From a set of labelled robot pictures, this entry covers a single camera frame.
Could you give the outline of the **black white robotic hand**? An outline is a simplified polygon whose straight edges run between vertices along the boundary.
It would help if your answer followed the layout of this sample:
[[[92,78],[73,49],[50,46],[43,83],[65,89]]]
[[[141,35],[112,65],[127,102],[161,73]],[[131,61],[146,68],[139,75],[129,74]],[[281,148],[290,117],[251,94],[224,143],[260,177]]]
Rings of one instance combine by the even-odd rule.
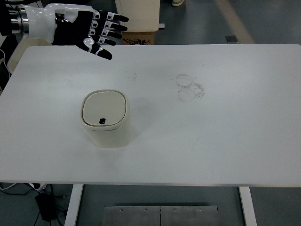
[[[30,39],[44,39],[52,45],[74,45],[78,48],[111,60],[112,54],[102,45],[114,46],[127,31],[122,22],[128,17],[91,6],[76,4],[48,4],[43,8],[25,6],[29,22]]]

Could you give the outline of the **white black robot forearm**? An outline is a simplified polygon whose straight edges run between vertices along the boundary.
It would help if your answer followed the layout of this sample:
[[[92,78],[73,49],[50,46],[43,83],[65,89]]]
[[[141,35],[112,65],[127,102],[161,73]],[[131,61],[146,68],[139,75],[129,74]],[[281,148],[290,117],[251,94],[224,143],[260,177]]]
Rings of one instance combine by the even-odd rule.
[[[2,36],[29,34],[29,19],[24,5],[10,8],[3,1],[0,2],[0,33]]]

